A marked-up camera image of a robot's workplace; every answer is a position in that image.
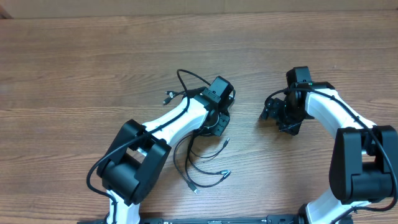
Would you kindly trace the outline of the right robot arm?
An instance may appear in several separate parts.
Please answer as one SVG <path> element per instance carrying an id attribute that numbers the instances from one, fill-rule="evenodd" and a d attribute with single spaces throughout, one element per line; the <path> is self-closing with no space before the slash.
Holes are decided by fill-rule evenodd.
<path id="1" fill-rule="evenodd" d="M 303 204 L 296 215 L 269 215 L 267 223 L 352 223 L 360 210 L 386 212 L 397 204 L 397 131 L 355 112 L 328 82 L 314 82 L 308 67 L 286 73 L 284 99 L 269 95 L 261 119 L 295 136 L 306 119 L 315 119 L 335 140 L 329 188 Z"/>

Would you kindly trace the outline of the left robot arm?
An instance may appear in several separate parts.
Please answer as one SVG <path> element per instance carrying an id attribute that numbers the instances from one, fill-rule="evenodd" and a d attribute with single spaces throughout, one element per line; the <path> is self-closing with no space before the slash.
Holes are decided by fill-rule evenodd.
<path id="1" fill-rule="evenodd" d="M 172 146 L 188 134 L 220 136 L 229 123 L 235 90 L 216 77 L 188 90 L 181 103 L 158 119 L 125 122 L 97 166 L 109 197 L 105 223 L 139 223 L 139 205 L 153 189 Z"/>

